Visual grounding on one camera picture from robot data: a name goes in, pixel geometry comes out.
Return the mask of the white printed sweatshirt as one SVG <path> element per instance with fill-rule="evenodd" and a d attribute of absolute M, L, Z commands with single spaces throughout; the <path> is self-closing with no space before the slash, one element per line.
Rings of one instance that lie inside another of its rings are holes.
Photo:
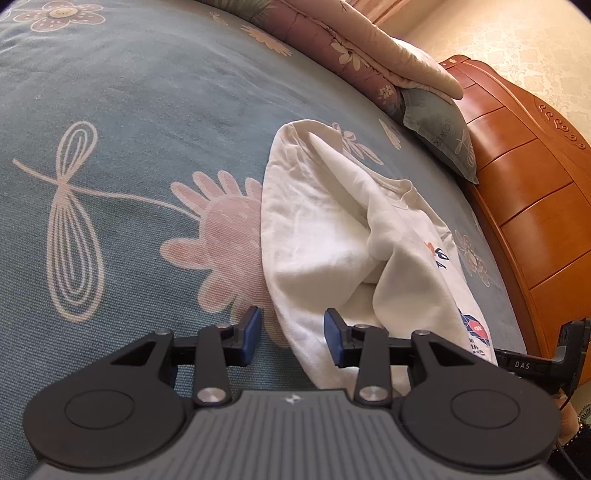
<path fill-rule="evenodd" d="M 277 130 L 263 178 L 263 274 L 280 328 L 311 382 L 353 389 L 335 366 L 324 315 L 408 338 L 429 330 L 494 361 L 492 335 L 449 227 L 406 179 L 349 159 L 314 120 Z"/>

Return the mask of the wooden headboard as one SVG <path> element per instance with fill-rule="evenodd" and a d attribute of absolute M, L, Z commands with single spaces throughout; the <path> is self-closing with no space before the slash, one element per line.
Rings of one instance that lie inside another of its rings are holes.
<path fill-rule="evenodd" d="M 463 55 L 442 63 L 476 154 L 465 184 L 529 353 L 553 356 L 562 324 L 590 314 L 590 145 L 548 102 Z"/>

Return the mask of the blue patterned bed sheet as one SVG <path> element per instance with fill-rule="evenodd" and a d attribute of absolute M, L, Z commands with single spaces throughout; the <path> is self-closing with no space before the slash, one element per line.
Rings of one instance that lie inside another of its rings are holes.
<path fill-rule="evenodd" d="M 450 227 L 496 346 L 525 344 L 455 179 L 418 137 L 296 48 L 197 1 L 16 1 L 1 15 L 1 475 L 36 466 L 27 402 L 158 328 L 263 310 L 238 388 L 310 387 L 270 303 L 259 207 L 280 126 L 335 128 Z"/>

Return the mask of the green flower pillow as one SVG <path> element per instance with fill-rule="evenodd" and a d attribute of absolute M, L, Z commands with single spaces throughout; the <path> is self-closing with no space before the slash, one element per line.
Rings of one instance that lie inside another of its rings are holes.
<path fill-rule="evenodd" d="M 467 123 L 455 103 L 420 89 L 402 91 L 403 124 L 448 168 L 478 185 L 477 162 Z"/>

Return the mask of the pink floral folded quilt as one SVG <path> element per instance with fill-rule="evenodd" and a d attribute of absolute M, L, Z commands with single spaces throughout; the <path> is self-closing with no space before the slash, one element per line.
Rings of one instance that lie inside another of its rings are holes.
<path fill-rule="evenodd" d="M 394 39 L 345 1 L 209 1 L 337 74 L 389 116 L 402 114 L 402 91 L 419 89 L 448 104 L 459 81 L 421 49 Z"/>

